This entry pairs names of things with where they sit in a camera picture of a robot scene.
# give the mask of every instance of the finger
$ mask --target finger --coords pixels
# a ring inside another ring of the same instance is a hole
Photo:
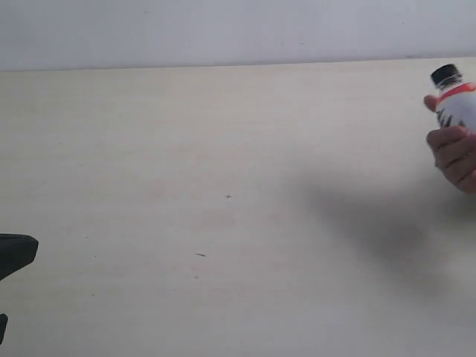
[[[463,178],[457,187],[464,193],[476,193],[476,171]]]
[[[441,147],[436,153],[437,166],[445,169],[471,151],[476,152],[476,135],[469,135],[456,143]]]
[[[472,153],[443,170],[445,177],[454,185],[458,185],[467,175],[476,169],[476,154]]]
[[[428,110],[435,112],[437,110],[437,101],[438,98],[434,95],[427,95],[423,98],[423,103],[428,108]]]
[[[450,126],[432,130],[426,135],[426,142],[433,151],[438,151],[441,147],[455,143],[468,136],[468,130],[462,126]]]

